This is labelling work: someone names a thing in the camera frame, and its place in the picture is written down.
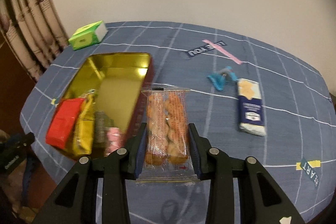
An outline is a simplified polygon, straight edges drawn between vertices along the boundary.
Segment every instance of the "pink package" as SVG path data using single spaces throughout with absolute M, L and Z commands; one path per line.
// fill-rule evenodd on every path
M 111 127 L 107 131 L 107 138 L 109 140 L 109 145 L 106 148 L 106 156 L 112 153 L 113 151 L 122 147 L 121 132 L 117 127 Z

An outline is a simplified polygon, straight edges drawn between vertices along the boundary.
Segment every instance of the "plastic snack package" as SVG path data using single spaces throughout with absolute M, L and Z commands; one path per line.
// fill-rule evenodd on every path
M 62 100 L 59 103 L 45 137 L 47 144 L 66 150 L 84 100 L 84 98 L 74 98 Z
M 147 96 L 147 149 L 139 182 L 197 180 L 189 155 L 186 91 L 142 91 Z
M 81 113 L 78 116 L 73 133 L 73 155 L 90 155 L 95 128 L 95 91 L 89 91 L 85 96 L 85 101 L 81 105 Z
M 263 102 L 259 83 L 248 79 L 238 80 L 239 129 L 241 131 L 265 136 Z
M 123 147 L 122 133 L 119 128 L 111 127 L 107 131 L 108 144 L 105 149 L 105 157 L 114 152 L 115 150 Z
M 94 148 L 106 148 L 108 145 L 107 132 L 113 127 L 113 120 L 105 112 L 96 111 L 94 113 Z

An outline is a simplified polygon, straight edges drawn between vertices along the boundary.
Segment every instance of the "red package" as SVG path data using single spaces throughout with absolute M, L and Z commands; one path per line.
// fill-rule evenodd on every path
M 71 130 L 77 120 L 81 110 L 81 105 L 85 99 L 75 98 L 63 100 L 59 103 L 56 114 L 51 120 L 45 142 L 60 149 L 65 148 L 65 144 Z

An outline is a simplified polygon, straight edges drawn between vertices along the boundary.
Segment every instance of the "pink stripe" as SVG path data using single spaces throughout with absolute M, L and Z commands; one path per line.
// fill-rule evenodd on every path
M 231 58 L 233 61 L 235 61 L 238 65 L 240 65 L 242 62 L 236 58 L 235 56 L 233 56 L 231 53 L 229 53 L 228 51 L 224 50 L 221 46 L 216 45 L 214 43 L 212 43 L 211 41 L 209 41 L 208 39 L 204 39 L 203 42 L 210 44 L 212 47 L 214 47 L 216 50 L 220 51 L 222 54 L 226 55 L 227 57 Z

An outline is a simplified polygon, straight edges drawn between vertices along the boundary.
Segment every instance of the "wooden cabinet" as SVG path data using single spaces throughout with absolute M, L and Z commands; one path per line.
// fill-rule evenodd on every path
M 23 132 L 20 112 L 34 85 L 0 34 L 0 129 Z

